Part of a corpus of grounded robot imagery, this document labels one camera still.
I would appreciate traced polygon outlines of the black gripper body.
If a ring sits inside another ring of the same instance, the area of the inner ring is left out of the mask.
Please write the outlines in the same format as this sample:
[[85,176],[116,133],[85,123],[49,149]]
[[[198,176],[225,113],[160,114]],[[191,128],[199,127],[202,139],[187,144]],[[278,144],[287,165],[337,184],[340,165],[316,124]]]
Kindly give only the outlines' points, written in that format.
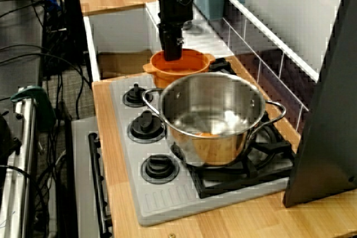
[[183,28],[184,23],[193,19],[194,0],[158,0],[161,26]]

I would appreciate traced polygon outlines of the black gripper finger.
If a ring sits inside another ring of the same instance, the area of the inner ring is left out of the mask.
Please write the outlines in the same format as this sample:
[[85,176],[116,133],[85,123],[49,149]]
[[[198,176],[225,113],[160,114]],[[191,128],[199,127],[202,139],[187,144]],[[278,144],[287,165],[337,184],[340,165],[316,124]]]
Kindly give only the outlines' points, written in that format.
[[163,31],[164,40],[164,58],[166,61],[176,61],[182,56],[182,29],[178,27],[169,27]]
[[161,49],[164,50],[165,49],[165,39],[164,39],[164,36],[163,36],[164,28],[161,26],[161,23],[157,24],[157,28],[158,28],[158,31],[159,31]]

